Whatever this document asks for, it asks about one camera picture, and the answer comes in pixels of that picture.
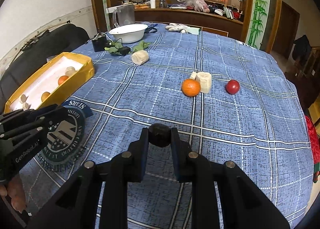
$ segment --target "pitcher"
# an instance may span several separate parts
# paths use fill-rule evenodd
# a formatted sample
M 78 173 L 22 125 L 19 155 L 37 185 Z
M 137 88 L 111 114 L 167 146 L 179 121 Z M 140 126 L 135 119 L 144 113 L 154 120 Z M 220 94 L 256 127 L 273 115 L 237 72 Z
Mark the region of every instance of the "pitcher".
M 112 14 L 113 24 L 115 27 L 129 25 L 129 24 L 135 24 L 136 21 L 134 19 L 134 6 L 133 4 L 127 4 L 117 7 L 113 11 Z

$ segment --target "brown door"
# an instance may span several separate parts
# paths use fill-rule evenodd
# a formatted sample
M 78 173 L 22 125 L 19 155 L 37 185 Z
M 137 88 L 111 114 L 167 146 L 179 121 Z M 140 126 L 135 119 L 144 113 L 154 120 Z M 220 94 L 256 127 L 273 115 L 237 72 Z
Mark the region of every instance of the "brown door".
M 289 58 L 297 34 L 300 14 L 282 2 L 279 27 L 272 50 Z

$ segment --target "pitcher handle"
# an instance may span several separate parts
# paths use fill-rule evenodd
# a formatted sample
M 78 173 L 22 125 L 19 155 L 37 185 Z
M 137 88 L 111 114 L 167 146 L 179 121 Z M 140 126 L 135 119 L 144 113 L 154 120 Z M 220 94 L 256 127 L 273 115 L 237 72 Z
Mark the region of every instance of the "pitcher handle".
M 115 27 L 119 27 L 119 24 L 117 22 L 117 18 L 116 18 L 116 15 L 117 15 L 117 9 L 115 9 L 112 13 L 112 20 L 113 20 L 113 24 L 115 25 Z

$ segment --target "red tomato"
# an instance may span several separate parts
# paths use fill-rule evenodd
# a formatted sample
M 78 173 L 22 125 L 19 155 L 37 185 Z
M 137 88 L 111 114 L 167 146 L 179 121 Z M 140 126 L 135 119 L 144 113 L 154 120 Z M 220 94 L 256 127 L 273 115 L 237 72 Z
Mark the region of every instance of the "red tomato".
M 226 85 L 226 90 L 230 94 L 236 94 L 240 89 L 240 84 L 237 80 L 230 80 Z

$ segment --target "red quilted cloth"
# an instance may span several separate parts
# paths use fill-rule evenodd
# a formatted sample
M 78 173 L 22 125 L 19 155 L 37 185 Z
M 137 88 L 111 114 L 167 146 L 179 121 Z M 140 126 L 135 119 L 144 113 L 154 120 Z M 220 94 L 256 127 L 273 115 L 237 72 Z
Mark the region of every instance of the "red quilted cloth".
M 318 139 L 318 135 L 316 132 L 316 128 L 313 125 L 312 121 L 308 116 L 305 116 L 308 127 L 308 134 L 311 143 L 311 151 L 313 155 L 313 182 L 316 183 L 318 181 L 318 176 L 320 172 L 320 142 Z

